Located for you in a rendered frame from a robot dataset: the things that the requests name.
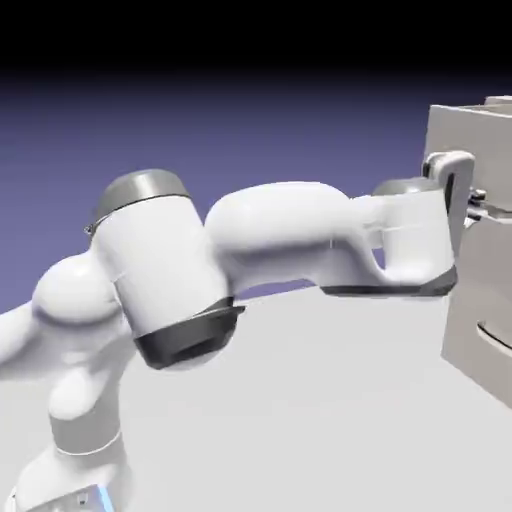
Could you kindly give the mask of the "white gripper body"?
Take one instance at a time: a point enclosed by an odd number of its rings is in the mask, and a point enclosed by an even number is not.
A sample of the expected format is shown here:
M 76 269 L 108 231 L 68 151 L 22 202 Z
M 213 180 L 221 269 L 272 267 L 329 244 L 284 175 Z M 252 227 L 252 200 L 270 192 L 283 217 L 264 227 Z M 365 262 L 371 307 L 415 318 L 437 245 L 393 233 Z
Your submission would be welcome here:
M 466 151 L 446 152 L 439 163 L 452 242 L 460 242 L 471 194 L 475 157 Z

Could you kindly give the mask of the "pale grey drawer front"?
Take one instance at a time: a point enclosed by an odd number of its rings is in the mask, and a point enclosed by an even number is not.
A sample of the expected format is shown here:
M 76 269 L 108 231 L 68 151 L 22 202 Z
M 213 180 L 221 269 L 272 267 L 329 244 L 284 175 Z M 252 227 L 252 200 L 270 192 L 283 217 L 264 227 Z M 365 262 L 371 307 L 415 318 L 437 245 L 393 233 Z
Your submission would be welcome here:
M 432 105 L 424 153 L 450 150 L 474 155 L 472 186 L 512 213 L 512 95 L 489 96 L 481 105 Z
M 512 344 L 512 224 L 482 220 L 466 229 L 457 270 L 442 356 L 512 410 L 512 357 L 476 331 L 484 321 Z

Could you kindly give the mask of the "pale grey cabinet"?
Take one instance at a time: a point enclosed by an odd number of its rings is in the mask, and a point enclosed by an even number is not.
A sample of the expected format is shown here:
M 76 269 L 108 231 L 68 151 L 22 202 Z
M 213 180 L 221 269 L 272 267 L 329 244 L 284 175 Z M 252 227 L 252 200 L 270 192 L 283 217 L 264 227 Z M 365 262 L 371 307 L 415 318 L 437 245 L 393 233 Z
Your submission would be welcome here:
M 475 156 L 442 356 L 512 410 L 512 95 L 457 108 L 441 140 Z

